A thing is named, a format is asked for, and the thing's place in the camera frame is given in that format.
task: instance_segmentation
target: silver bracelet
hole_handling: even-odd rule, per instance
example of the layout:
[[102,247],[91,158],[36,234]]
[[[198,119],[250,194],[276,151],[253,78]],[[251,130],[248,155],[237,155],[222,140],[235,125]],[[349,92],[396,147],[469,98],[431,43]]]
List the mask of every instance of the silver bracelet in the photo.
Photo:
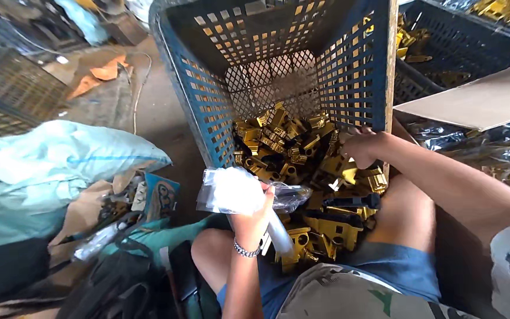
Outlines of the silver bracelet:
[[247,258],[257,257],[257,255],[259,255],[259,252],[261,251],[260,246],[257,247],[256,251],[247,251],[247,250],[243,249],[241,246],[239,246],[239,244],[237,243],[237,240],[235,240],[235,237],[233,238],[233,247],[235,247],[235,250],[237,251],[238,254],[242,255],[243,257],[247,257]]

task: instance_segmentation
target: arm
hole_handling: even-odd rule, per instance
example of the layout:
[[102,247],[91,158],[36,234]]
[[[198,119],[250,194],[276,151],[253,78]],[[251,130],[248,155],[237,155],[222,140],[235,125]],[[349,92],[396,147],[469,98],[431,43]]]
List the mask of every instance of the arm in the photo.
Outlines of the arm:
[[[267,189],[265,205],[252,216],[231,215],[237,243],[245,250],[255,251],[269,224],[269,214],[273,212],[274,188],[262,184]],[[227,278],[227,290],[223,308],[223,318],[263,318],[257,258],[243,257],[231,247],[231,267]]]
[[389,163],[456,218],[485,247],[510,226],[510,187],[476,169],[387,133],[364,128],[341,138],[342,155],[365,169]]

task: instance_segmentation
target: leg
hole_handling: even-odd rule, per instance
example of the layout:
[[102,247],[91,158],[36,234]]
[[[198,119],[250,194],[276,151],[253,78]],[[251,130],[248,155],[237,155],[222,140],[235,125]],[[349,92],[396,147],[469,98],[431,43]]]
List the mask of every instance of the leg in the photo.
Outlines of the leg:
[[404,175],[391,179],[375,214],[377,225],[365,239],[434,252],[436,209],[432,199]]
[[230,271],[233,233],[209,228],[202,231],[192,243],[192,259],[210,288],[218,294]]

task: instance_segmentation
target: concrete floor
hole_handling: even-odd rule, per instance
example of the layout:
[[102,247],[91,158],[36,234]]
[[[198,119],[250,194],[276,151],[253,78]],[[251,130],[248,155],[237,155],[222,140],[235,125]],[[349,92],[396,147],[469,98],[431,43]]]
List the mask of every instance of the concrete floor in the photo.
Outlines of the concrete floor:
[[[137,134],[164,150],[171,157],[174,165],[155,172],[156,174],[180,183],[180,193],[176,206],[176,213],[172,219],[176,225],[198,221],[207,216],[206,212],[195,210],[196,197],[202,184],[202,174],[205,168],[202,156],[198,151],[194,137],[184,118],[184,113],[174,93],[172,83],[168,78],[165,67],[160,61],[156,44],[149,36],[137,47],[108,46],[85,49],[81,52],[69,54],[67,64],[52,63],[45,69],[59,78],[71,88],[77,87],[80,79],[89,74],[89,69],[105,65],[111,59],[127,52],[126,62],[134,67],[134,77],[131,81],[133,103],[115,109],[115,105],[105,105],[105,99],[97,99],[92,105],[82,108],[70,108],[63,119],[73,120],[89,125],[108,126],[133,132],[133,105],[137,92],[145,79],[152,59],[151,70],[141,91],[137,105]],[[103,89],[102,84],[93,90]],[[91,96],[89,91],[82,97]],[[123,121],[106,124],[107,114],[122,112]]]
[[[151,73],[137,105],[137,134],[164,150],[174,163],[172,167],[156,172],[181,185],[173,222],[184,224],[198,221],[207,216],[206,212],[195,210],[206,166],[184,118],[171,80],[160,61],[154,40],[149,37],[137,49],[152,58]],[[142,78],[147,71],[148,59],[142,54],[134,57],[138,58],[134,62],[137,76]]]

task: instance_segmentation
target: hand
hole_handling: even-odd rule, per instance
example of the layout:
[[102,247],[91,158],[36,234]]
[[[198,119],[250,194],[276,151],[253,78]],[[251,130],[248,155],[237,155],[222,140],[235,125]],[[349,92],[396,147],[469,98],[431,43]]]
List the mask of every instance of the hand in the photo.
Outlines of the hand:
[[352,157],[358,169],[364,170],[377,159],[376,151],[381,148],[384,135],[384,132],[377,134],[369,127],[361,127],[361,131],[352,127],[348,133],[339,135],[339,142],[342,144],[339,152],[344,158]]
[[245,250],[254,251],[259,247],[259,242],[267,230],[270,214],[274,214],[273,201],[275,199],[275,187],[261,183],[265,192],[265,204],[259,211],[251,216],[244,214],[231,214],[231,221],[235,231],[237,243]]

